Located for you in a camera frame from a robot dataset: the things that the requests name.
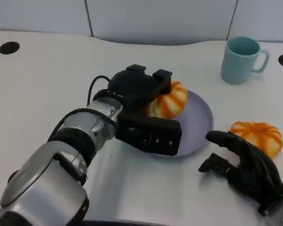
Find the white surface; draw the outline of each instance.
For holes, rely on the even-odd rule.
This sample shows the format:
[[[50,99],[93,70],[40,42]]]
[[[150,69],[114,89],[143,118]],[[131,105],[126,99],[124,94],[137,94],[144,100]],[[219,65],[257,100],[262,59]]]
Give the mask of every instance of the white surface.
[[[0,30],[91,35],[84,0],[0,0]]]
[[[283,42],[283,0],[239,0],[229,38]]]
[[[225,40],[236,0],[87,0],[96,38],[154,45]]]
[[[100,74],[111,77],[131,64],[171,70],[173,78],[204,98],[215,129],[241,121],[264,121],[283,133],[283,44],[270,51],[264,75],[233,86],[220,77],[225,42],[162,47],[109,43],[75,35],[0,32],[0,45],[18,41],[12,55],[0,54],[0,196],[7,179],[46,141],[56,123],[86,104],[88,87]],[[94,92],[106,87],[98,81]],[[237,163],[217,145],[186,159],[160,159],[115,139],[96,155],[86,189],[87,219],[126,219],[172,226],[256,226],[257,204],[238,195],[225,179],[198,172],[212,152]],[[283,180],[283,150],[275,163]]]

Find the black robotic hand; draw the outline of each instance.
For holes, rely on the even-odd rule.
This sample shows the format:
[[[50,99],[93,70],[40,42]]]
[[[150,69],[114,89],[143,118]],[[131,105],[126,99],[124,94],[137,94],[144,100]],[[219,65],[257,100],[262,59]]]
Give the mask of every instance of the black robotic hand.
[[[206,139],[226,147],[240,158],[238,167],[213,153],[199,168],[199,172],[213,171],[227,179],[240,193],[258,201],[262,216],[283,198],[283,183],[274,162],[256,146],[231,133],[210,131]]]

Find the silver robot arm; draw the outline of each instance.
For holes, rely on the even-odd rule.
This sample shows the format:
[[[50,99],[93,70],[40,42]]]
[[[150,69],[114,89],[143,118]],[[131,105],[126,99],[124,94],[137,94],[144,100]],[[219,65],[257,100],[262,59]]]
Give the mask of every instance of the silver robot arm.
[[[103,97],[88,109],[67,117],[9,181],[0,201],[0,226],[81,223],[89,206],[83,188],[87,168],[116,131],[103,117],[116,123],[122,105]]]

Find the purple plate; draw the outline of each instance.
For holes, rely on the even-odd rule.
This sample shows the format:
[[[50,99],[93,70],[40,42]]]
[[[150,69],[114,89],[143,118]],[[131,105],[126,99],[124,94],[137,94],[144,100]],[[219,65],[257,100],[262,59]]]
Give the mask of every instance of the purple plate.
[[[161,157],[184,157],[203,149],[208,141],[207,132],[213,130],[214,120],[208,104],[196,93],[189,91],[189,98],[184,110],[174,120],[180,122],[182,129],[178,153],[174,156],[160,155]]]

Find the mug handle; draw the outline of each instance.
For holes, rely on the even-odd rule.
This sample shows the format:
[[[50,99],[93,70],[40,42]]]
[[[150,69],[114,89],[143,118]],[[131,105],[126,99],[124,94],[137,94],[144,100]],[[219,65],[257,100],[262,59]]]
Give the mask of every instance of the mug handle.
[[[264,53],[266,55],[265,61],[264,61],[263,65],[262,65],[262,67],[260,69],[253,69],[252,70],[252,72],[254,72],[254,73],[262,73],[265,70],[265,68],[267,66],[267,63],[269,61],[269,52],[267,50],[265,50],[265,49],[260,50],[260,52]]]

